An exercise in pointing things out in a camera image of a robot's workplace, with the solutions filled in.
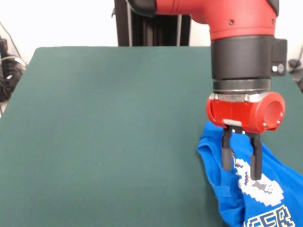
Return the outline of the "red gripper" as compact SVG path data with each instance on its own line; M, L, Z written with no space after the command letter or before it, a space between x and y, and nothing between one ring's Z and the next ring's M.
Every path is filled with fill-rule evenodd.
M285 115L285 100L277 92L258 94L227 95L212 93L206 102L206 114L210 122L223 127L222 166L232 169L231 126L248 132L253 153L250 157L250 177L260 180L262 176L262 144L260 134L275 131Z

